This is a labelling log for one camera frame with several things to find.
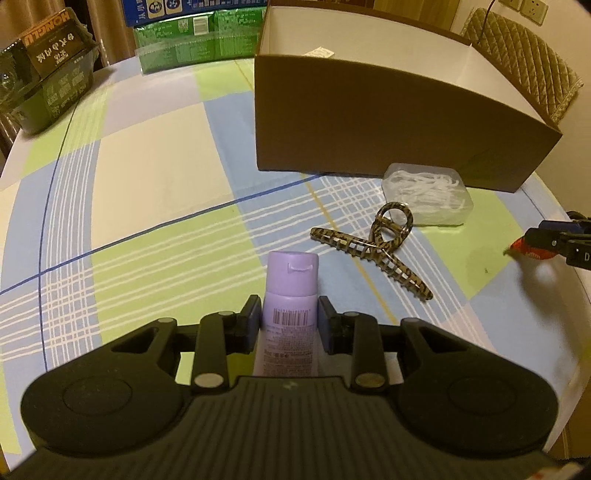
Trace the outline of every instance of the open box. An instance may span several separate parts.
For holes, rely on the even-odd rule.
[[[318,47],[331,58],[304,56]],[[353,5],[268,3],[255,57],[261,170],[383,176],[449,167],[514,192],[561,137],[527,92],[463,37]]]

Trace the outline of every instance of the electrical outlet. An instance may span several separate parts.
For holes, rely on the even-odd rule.
[[[499,0],[502,4],[511,7],[513,10],[519,11],[523,0]]]
[[[533,20],[538,25],[544,23],[547,11],[548,5],[542,0],[525,0],[521,7],[521,15]]]

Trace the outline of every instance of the plaid tablecloth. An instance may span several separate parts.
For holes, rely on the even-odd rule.
[[[373,264],[310,239],[314,226],[367,235],[384,202],[379,179],[256,169],[253,84],[252,60],[143,77],[130,59],[99,72],[52,128],[17,139],[0,179],[8,463],[33,449],[19,405],[34,378],[160,316],[183,324],[239,310],[263,295],[276,249],[318,253],[321,293],[340,311],[420,317],[539,373],[561,402],[553,441],[589,377],[590,309],[586,273],[562,258],[503,255],[543,218],[565,218],[540,180],[515,194],[472,189],[464,226],[413,230],[398,255],[435,295],[421,303]],[[249,372],[252,358],[231,367]]]

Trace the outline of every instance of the plastic container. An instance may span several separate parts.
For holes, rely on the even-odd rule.
[[[262,307],[255,375],[317,375],[314,351],[318,308],[318,255],[271,252]]]
[[[415,225],[462,225],[474,208],[462,178],[452,168],[393,163],[382,189],[387,202],[409,206]]]
[[[92,85],[98,44],[71,8],[0,51],[0,112],[29,133],[49,127]]]

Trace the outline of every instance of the purple tube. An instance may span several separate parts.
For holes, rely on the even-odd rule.
[[[317,304],[318,255],[271,252],[267,261],[255,375],[309,377],[316,374]]]

